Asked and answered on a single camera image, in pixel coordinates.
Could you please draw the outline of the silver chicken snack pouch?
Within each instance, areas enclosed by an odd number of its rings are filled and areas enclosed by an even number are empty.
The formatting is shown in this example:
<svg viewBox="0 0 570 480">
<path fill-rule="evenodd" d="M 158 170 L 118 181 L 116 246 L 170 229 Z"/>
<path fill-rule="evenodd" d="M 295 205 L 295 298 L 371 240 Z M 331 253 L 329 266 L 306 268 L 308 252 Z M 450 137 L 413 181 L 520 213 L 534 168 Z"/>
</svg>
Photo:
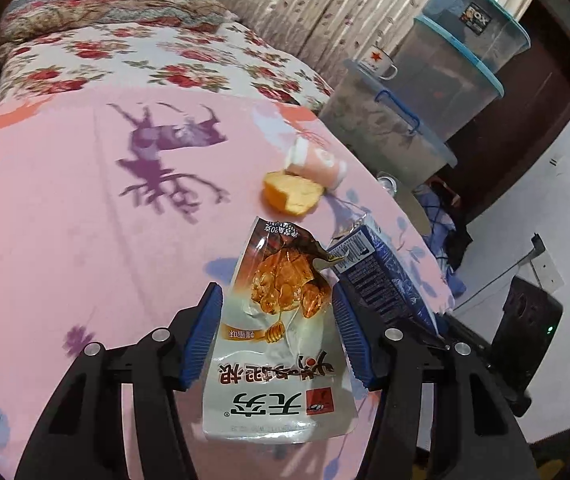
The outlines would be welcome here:
<svg viewBox="0 0 570 480">
<path fill-rule="evenodd" d="M 328 255 L 305 229 L 254 220 L 204 382 L 207 437 L 304 443 L 347 434 L 356 408 L 332 312 Z"/>
</svg>

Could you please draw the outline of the middle storage box teal lid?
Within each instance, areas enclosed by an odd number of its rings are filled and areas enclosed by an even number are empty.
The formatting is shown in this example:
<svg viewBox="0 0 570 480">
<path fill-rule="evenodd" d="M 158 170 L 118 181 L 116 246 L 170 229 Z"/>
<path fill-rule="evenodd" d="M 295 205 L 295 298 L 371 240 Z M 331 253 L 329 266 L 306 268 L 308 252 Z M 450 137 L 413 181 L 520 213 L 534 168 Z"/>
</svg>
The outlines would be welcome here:
<svg viewBox="0 0 570 480">
<path fill-rule="evenodd" d="M 423 15 L 414 18 L 394 62 L 399 71 L 389 84 L 391 92 L 442 140 L 504 96 L 494 73 Z"/>
</svg>

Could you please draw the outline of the pink paper cup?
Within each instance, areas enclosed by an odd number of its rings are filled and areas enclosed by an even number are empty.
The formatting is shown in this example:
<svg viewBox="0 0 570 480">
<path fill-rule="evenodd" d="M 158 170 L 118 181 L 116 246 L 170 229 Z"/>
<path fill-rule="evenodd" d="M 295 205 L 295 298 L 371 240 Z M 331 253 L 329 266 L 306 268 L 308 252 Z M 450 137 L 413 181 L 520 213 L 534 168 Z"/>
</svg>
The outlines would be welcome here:
<svg viewBox="0 0 570 480">
<path fill-rule="evenodd" d="M 284 169 L 333 191 L 347 174 L 347 163 L 320 144 L 298 136 L 285 157 Z"/>
</svg>

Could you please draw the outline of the white wall socket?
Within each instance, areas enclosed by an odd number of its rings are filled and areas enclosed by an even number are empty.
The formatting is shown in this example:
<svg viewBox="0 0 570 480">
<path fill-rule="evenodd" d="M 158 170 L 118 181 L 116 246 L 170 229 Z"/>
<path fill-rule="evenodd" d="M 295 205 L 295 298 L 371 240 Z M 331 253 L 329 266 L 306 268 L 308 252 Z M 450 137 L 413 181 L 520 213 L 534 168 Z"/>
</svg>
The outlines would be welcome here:
<svg viewBox="0 0 570 480">
<path fill-rule="evenodd" d="M 549 294 L 556 292 L 565 285 L 550 252 L 546 249 L 542 236 L 534 233 L 532 236 L 533 256 L 530 260 L 533 274 L 539 286 Z"/>
</svg>

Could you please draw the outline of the storage box teal lid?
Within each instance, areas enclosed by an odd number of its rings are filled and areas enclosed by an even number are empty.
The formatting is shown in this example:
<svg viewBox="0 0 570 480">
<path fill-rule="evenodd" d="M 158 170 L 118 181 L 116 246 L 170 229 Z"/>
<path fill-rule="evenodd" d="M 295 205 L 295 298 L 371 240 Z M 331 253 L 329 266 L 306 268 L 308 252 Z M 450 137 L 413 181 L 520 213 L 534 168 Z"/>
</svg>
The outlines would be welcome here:
<svg viewBox="0 0 570 480">
<path fill-rule="evenodd" d="M 422 14 L 471 50 L 492 73 L 531 48 L 529 34 L 495 0 L 428 0 Z"/>
<path fill-rule="evenodd" d="M 399 71 L 389 84 L 391 92 L 442 140 L 504 96 L 494 73 L 423 15 L 414 18 L 394 62 Z"/>
</svg>

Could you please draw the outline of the floral white red blanket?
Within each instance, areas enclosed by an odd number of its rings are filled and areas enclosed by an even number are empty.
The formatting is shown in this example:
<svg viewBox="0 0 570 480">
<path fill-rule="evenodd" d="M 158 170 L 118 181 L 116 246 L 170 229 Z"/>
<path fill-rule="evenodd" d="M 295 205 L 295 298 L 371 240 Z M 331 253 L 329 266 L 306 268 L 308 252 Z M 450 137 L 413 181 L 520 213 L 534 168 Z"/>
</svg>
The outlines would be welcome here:
<svg viewBox="0 0 570 480">
<path fill-rule="evenodd" d="M 306 63 L 237 22 L 216 32 L 92 25 L 0 47 L 0 101 L 148 84 L 265 98 L 314 113 L 332 95 Z"/>
</svg>

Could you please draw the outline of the top storage box teal lid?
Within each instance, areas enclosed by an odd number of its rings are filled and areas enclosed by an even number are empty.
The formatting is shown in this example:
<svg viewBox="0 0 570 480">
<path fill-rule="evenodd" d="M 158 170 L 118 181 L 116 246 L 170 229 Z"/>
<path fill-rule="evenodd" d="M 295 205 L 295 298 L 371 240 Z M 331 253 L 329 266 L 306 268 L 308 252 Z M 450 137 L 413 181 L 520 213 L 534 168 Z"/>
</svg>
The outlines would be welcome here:
<svg viewBox="0 0 570 480">
<path fill-rule="evenodd" d="M 428 0 L 422 14 L 471 50 L 492 73 L 531 48 L 529 34 L 495 0 Z"/>
</svg>

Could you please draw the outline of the pink printed bed sheet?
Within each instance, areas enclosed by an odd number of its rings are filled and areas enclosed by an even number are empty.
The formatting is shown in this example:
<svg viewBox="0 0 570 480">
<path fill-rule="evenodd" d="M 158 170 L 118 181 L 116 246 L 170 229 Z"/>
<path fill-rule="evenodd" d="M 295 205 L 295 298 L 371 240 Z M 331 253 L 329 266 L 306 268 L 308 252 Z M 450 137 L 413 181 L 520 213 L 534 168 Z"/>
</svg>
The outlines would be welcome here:
<svg viewBox="0 0 570 480">
<path fill-rule="evenodd" d="M 436 259 L 375 177 L 303 107 L 178 88 L 101 88 L 0 104 L 0 476 L 91 341 L 132 344 L 226 284 L 263 177 L 298 138 L 343 160 L 301 224 L 321 243 L 370 214 L 426 304 L 453 305 Z"/>
</svg>

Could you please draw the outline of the folded patterned quilt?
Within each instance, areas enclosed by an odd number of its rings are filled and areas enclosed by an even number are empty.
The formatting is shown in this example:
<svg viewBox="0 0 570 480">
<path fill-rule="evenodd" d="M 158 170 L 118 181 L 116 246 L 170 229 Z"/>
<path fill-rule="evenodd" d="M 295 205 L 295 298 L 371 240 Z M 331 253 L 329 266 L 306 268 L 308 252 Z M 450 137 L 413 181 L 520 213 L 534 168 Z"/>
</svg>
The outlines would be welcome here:
<svg viewBox="0 0 570 480">
<path fill-rule="evenodd" d="M 215 32 L 234 18 L 218 0 L 12 0 L 0 17 L 0 43 L 91 25 L 183 27 Z"/>
</svg>

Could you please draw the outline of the white enamel mug red star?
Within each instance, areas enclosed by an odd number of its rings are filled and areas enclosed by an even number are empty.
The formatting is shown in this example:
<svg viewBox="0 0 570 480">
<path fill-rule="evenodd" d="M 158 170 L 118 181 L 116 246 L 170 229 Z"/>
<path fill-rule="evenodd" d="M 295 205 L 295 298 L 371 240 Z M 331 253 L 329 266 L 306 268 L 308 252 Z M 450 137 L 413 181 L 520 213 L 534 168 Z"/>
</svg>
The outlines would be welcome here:
<svg viewBox="0 0 570 480">
<path fill-rule="evenodd" d="M 377 46 L 370 46 L 358 59 L 358 65 L 383 81 L 393 79 L 398 73 L 391 56 Z"/>
</svg>

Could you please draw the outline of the beige round trash bin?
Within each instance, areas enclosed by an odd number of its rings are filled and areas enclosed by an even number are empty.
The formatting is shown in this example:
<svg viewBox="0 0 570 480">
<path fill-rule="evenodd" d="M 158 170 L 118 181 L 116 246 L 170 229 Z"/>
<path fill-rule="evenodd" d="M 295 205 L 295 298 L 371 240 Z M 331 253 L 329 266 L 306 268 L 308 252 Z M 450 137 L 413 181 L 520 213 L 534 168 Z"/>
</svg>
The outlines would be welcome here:
<svg viewBox="0 0 570 480">
<path fill-rule="evenodd" d="M 431 233 L 431 224 L 424 208 L 416 200 L 411 190 L 407 188 L 400 180 L 386 172 L 378 172 L 377 181 L 386 189 L 400 208 L 410 219 L 412 225 L 416 228 L 420 235 L 426 236 Z"/>
</svg>

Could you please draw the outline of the pile of blue clothes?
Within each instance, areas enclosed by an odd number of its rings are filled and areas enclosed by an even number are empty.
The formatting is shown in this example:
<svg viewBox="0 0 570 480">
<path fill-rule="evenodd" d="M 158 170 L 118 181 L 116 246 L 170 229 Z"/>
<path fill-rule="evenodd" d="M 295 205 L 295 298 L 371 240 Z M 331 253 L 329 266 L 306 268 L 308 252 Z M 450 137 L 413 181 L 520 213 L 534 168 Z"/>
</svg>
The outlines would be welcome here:
<svg viewBox="0 0 570 480">
<path fill-rule="evenodd" d="M 460 298 L 467 287 L 456 271 L 460 268 L 472 239 L 453 206 L 454 195 L 441 182 L 419 185 L 414 189 L 413 195 L 430 223 L 430 228 L 422 239 L 439 263 L 453 297 Z"/>
</svg>

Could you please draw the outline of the yellow bread piece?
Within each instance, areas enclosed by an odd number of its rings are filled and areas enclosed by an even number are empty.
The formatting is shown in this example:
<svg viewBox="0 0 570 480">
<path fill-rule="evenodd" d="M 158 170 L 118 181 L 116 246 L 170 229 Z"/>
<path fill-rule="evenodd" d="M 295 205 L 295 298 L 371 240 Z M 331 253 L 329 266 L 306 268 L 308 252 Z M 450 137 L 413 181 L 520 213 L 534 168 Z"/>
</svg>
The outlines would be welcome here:
<svg viewBox="0 0 570 480">
<path fill-rule="evenodd" d="M 324 186 L 285 171 L 268 172 L 262 183 L 264 202 L 280 214 L 293 217 L 302 217 L 314 209 L 325 192 Z"/>
</svg>

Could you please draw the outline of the dark blue carton box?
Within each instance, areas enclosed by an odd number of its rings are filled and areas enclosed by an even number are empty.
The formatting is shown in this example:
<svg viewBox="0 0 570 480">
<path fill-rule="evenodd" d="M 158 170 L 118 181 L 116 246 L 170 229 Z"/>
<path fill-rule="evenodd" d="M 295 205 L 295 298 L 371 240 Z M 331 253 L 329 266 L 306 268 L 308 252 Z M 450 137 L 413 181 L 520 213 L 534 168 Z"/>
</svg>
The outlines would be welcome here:
<svg viewBox="0 0 570 480">
<path fill-rule="evenodd" d="M 436 290 L 420 276 L 416 263 L 405 263 L 392 240 L 370 214 L 339 235 L 328 252 L 339 261 L 334 265 L 340 280 L 349 282 L 370 309 L 391 322 L 410 318 L 438 336 L 438 323 L 428 298 Z"/>
</svg>

